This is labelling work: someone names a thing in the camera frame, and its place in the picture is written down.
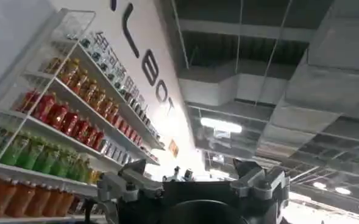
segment ceiling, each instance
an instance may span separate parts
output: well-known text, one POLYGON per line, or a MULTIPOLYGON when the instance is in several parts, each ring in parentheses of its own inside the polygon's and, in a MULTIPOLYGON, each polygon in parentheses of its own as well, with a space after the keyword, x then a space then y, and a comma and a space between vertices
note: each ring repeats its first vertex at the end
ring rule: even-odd
POLYGON ((294 191, 359 213, 359 20, 345 22, 359 1, 161 2, 205 168, 236 178, 232 158, 281 167, 294 191), (201 117, 243 131, 222 137, 201 117))

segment white wall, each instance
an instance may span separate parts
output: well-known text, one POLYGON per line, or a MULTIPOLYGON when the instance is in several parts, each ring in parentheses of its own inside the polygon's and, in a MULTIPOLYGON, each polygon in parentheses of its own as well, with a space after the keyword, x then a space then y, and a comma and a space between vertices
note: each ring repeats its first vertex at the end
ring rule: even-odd
POLYGON ((104 31, 105 37, 112 45, 119 60, 127 69, 137 84, 140 93, 149 105, 148 116, 162 135, 166 145, 174 139, 179 147, 178 158, 172 165, 194 170, 203 170, 201 152, 194 147, 193 135, 187 118, 187 111, 179 89, 178 79, 174 70, 174 63, 169 53, 168 40, 163 32, 163 25, 157 13, 154 1, 117 1, 116 11, 110 10, 110 1, 88 0, 50 0, 59 10, 62 7, 74 10, 93 10, 96 18, 91 24, 92 30, 104 31), (128 20, 131 36, 140 52, 136 58, 123 34, 122 17, 129 2, 133 4, 133 12, 128 20), (141 69, 141 60, 147 49, 154 53, 159 67, 159 78, 166 83, 168 94, 172 98, 175 110, 167 115, 168 103, 160 104, 155 97, 155 88, 148 84, 148 80, 141 69))

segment black machine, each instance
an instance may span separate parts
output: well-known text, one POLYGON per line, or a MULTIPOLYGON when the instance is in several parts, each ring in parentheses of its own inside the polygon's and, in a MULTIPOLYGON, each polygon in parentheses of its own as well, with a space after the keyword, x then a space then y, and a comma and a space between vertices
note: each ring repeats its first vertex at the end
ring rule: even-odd
POLYGON ((156 182, 142 175, 145 160, 137 161, 101 175, 98 202, 109 224, 287 223, 281 210, 290 179, 284 171, 265 172, 251 161, 234 164, 235 181, 156 182))

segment white shelf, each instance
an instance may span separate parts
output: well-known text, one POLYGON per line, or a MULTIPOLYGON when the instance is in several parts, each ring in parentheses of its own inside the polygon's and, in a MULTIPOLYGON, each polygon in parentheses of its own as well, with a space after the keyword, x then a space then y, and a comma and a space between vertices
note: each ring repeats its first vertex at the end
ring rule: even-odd
MULTIPOLYGON (((0 110, 0 113, 6 116, 11 117, 17 117, 20 119, 23 119, 26 114, 20 113, 18 111, 10 111, 10 110, 0 110)), ((39 132, 40 135, 44 136, 45 139, 47 139, 50 142, 57 142, 59 144, 67 145, 69 147, 72 147, 74 150, 76 150, 79 153, 87 153, 98 160, 105 163, 107 167, 107 171, 118 171, 122 168, 122 165, 117 163, 114 159, 111 159, 100 152, 95 151, 91 147, 79 142, 78 140, 69 137, 68 135, 62 133, 61 131, 58 131, 57 129, 51 127, 48 124, 45 124, 42 121, 39 121, 38 119, 28 116, 26 123, 24 127, 29 131, 39 132)))
POLYGON ((0 177, 10 177, 20 181, 31 181, 36 184, 45 183, 51 186, 63 186, 78 194, 97 197, 96 185, 87 184, 67 178, 57 177, 45 173, 27 170, 0 163, 0 177))
MULTIPOLYGON (((62 40, 61 42, 75 44, 75 41, 70 40, 62 40)), ((144 143, 146 143, 152 149, 164 150, 162 144, 155 137, 153 137, 146 124, 140 119, 136 112, 131 109, 122 95, 120 95, 117 89, 113 86, 106 75, 104 75, 100 67, 94 62, 94 60, 90 57, 83 46, 80 45, 80 43, 77 44, 71 57, 79 58, 82 67, 88 70, 88 76, 97 80, 98 85, 105 89, 106 93, 119 103, 119 112, 121 116, 125 118, 128 124, 138 132, 138 134, 143 138, 144 143)))
MULTIPOLYGON (((91 220, 104 220, 104 215, 91 215, 91 220)), ((4 217, 0 218, 0 223, 36 223, 36 222, 72 222, 72 221, 82 221, 84 220, 84 215, 70 215, 66 217, 23 217, 23 218, 12 218, 4 217)))
MULTIPOLYGON (((29 72, 27 74, 27 76, 41 77, 44 79, 53 78, 53 75, 42 73, 42 72, 29 72)), ((96 124, 96 125, 98 125, 99 128, 102 128, 104 130, 105 134, 107 134, 111 138, 113 138, 120 146, 124 147, 130 154, 133 154, 133 156, 136 156, 137 158, 144 158, 147 160, 147 162, 149 162, 151 164, 159 165, 158 162, 156 162, 146 152, 142 151, 139 148, 139 146, 137 146, 132 140, 130 140, 126 135, 124 135, 124 133, 119 131, 110 122, 108 122, 102 115, 97 113, 88 103, 86 103, 76 93, 74 93, 72 90, 70 90, 68 88, 68 86, 66 86, 61 80, 59 80, 58 78, 55 78, 50 89, 51 89, 51 91, 55 91, 57 93, 58 98, 68 102, 69 106, 71 108, 73 108, 75 110, 79 110, 79 113, 81 115, 83 115, 84 117, 88 117, 92 124, 96 124)), ((137 116, 137 117, 128 119, 127 122, 137 121, 137 119, 139 119, 139 121, 140 121, 140 118, 138 118, 138 116, 137 116)), ((43 124, 43 125, 53 129, 54 131, 57 131, 56 129, 54 129, 46 124, 43 124)))

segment ceiling light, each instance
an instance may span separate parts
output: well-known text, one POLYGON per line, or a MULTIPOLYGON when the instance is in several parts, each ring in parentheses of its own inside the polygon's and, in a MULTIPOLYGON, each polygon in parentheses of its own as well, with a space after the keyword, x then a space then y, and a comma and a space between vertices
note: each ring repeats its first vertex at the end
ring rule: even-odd
POLYGON ((346 189, 346 188, 343 188, 343 187, 336 187, 335 190, 337 191, 337 193, 340 193, 340 194, 351 194, 351 191, 346 189))
POLYGON ((240 133, 241 126, 231 122, 220 121, 212 118, 202 117, 201 124, 206 127, 214 128, 220 131, 240 133))
POLYGON ((323 183, 320 183, 320 182, 314 182, 313 186, 318 188, 318 189, 322 189, 322 190, 325 190, 325 188, 327 187, 327 185, 325 185, 323 183))

